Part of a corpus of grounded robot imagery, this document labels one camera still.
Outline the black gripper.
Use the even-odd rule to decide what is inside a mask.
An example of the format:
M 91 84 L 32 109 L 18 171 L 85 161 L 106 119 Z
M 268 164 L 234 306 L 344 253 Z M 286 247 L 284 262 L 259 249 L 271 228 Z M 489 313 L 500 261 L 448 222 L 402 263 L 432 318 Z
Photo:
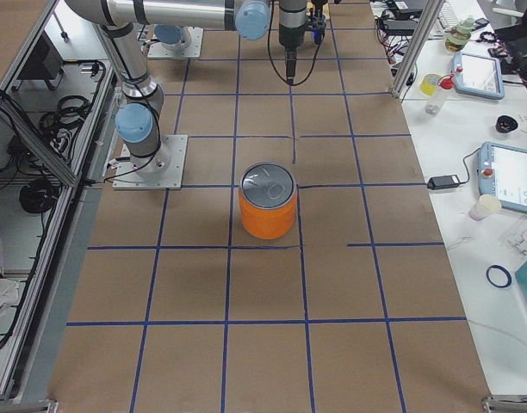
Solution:
M 295 83 L 296 60 L 298 59 L 298 49 L 303 47 L 304 43 L 284 45 L 285 75 L 286 83 Z

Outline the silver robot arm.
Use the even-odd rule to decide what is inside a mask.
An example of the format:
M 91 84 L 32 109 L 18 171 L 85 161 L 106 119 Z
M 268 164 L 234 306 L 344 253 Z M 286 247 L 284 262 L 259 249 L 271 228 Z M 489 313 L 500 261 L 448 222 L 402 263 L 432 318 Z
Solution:
M 93 23 L 115 70 L 130 90 L 130 96 L 153 89 L 146 60 L 133 24 L 218 28 L 236 31 L 248 40 L 258 40 L 271 28 L 274 7 L 270 1 L 68 1 L 69 8 Z M 285 50 L 286 80 L 293 85 L 297 48 L 306 32 L 322 41 L 326 26 L 320 6 L 307 11 L 306 1 L 279 3 L 279 41 Z
M 133 168 L 152 174 L 168 160 L 159 129 L 164 92 L 148 71 L 131 23 L 98 25 L 96 30 L 121 80 L 124 102 L 115 116 L 115 129 L 129 150 Z

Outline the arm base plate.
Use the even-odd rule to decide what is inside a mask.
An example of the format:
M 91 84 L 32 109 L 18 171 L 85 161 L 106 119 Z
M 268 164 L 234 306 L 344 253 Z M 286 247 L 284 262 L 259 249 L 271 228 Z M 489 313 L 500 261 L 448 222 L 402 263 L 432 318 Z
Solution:
M 148 42 L 147 57 L 152 60 L 198 59 L 204 30 L 191 26 L 158 24 Z

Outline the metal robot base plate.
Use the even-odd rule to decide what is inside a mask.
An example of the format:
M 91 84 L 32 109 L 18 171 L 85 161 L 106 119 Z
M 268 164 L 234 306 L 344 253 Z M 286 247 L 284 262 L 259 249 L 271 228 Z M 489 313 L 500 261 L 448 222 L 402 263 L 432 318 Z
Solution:
M 119 163 L 112 187 L 116 190 L 157 190 L 169 188 L 180 190 L 183 183 L 183 171 L 188 147 L 187 135 L 162 135 L 161 146 L 155 158 L 140 171 L 146 163 L 139 158 L 130 157 L 125 144 L 121 147 L 121 156 L 128 160 Z

